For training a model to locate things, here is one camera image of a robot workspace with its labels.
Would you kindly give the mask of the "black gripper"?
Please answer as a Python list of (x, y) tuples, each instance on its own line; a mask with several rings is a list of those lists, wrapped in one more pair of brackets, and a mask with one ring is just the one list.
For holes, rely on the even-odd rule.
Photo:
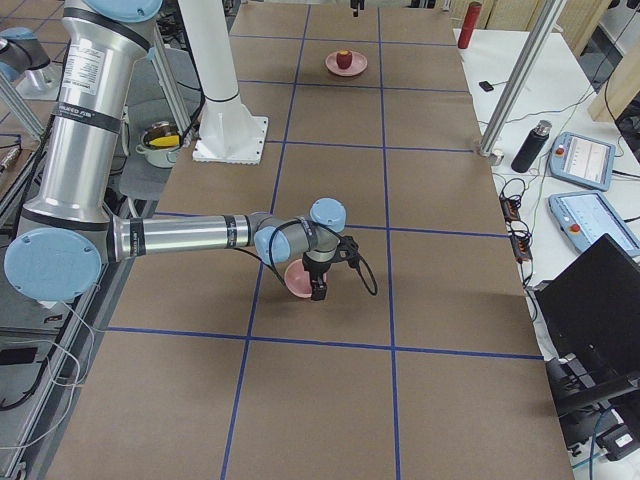
[(311, 300), (323, 301), (327, 295), (326, 275), (331, 268), (335, 251), (310, 251), (303, 254), (303, 267), (309, 275)]

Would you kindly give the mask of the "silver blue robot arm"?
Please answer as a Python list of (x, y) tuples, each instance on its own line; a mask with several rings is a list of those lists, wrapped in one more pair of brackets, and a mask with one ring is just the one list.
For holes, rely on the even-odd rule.
[(319, 199), (308, 215), (289, 221), (269, 213), (122, 219), (104, 207), (134, 66), (152, 56), (157, 70), (167, 71), (155, 21), (160, 7), (157, 1), (66, 3), (71, 44), (47, 163), (6, 250), (8, 282), (31, 299), (60, 302), (86, 292), (110, 262), (252, 246), (271, 267), (301, 255), (311, 296), (323, 299), (326, 273), (341, 259), (346, 222), (344, 206), (334, 199)]

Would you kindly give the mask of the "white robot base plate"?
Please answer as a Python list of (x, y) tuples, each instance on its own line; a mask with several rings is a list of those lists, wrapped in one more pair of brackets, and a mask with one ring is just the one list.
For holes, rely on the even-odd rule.
[(201, 163), (259, 164), (268, 126), (264, 116), (232, 119), (220, 113), (211, 123), (202, 122), (192, 158)]

